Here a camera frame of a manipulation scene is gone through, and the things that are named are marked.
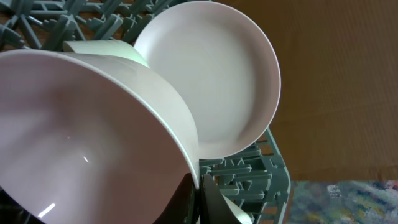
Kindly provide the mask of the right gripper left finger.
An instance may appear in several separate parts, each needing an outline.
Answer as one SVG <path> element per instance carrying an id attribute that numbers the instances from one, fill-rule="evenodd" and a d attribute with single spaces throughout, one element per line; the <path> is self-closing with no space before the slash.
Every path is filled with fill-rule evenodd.
<path id="1" fill-rule="evenodd" d="M 154 224 L 191 224 L 195 213 L 197 190 L 192 175 L 185 174 L 164 211 Z"/>

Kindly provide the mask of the small pink-white bowl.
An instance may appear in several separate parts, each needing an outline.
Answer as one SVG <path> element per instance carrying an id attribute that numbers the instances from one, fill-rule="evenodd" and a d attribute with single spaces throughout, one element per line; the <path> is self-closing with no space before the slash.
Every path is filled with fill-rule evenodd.
<path id="1" fill-rule="evenodd" d="M 199 187 L 188 106 L 155 71 L 110 55 L 1 54 L 1 187 L 44 223 L 153 223 Z"/>

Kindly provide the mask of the large white plate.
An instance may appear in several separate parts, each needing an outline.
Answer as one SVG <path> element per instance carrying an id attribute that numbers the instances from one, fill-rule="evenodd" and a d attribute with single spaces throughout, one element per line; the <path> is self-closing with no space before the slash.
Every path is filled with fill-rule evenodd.
<path id="1" fill-rule="evenodd" d="M 172 6 L 134 46 L 186 102 L 201 159 L 238 153 L 269 127 L 280 99 L 279 63 L 262 29 L 239 10 L 209 1 Z"/>

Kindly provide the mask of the white bowl with rice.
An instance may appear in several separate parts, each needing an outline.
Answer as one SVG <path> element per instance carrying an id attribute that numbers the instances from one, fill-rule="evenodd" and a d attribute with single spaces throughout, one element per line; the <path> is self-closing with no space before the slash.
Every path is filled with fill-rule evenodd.
<path id="1" fill-rule="evenodd" d="M 64 41 L 63 51 L 122 57 L 149 67 L 143 56 L 131 44 L 121 40 Z"/>

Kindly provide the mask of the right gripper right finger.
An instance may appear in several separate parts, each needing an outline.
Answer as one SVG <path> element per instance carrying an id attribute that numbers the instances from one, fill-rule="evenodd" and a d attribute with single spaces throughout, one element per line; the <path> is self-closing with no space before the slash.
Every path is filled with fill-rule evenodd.
<path id="1" fill-rule="evenodd" d="M 201 224 L 241 224 L 208 174 L 200 177 L 199 211 Z"/>

